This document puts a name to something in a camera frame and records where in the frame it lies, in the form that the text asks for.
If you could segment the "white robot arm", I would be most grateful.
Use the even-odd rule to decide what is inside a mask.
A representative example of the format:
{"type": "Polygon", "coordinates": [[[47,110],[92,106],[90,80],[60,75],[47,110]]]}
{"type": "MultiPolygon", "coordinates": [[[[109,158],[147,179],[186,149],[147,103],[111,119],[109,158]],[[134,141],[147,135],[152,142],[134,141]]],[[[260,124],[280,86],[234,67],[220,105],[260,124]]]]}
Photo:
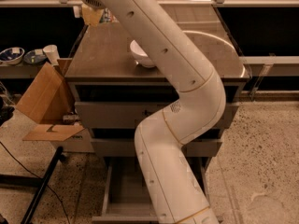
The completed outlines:
{"type": "Polygon", "coordinates": [[[107,7],[178,93],[135,130],[135,152],[159,223],[219,224],[182,152],[224,112],[225,91],[213,64],[156,0],[82,2],[107,7]]]}

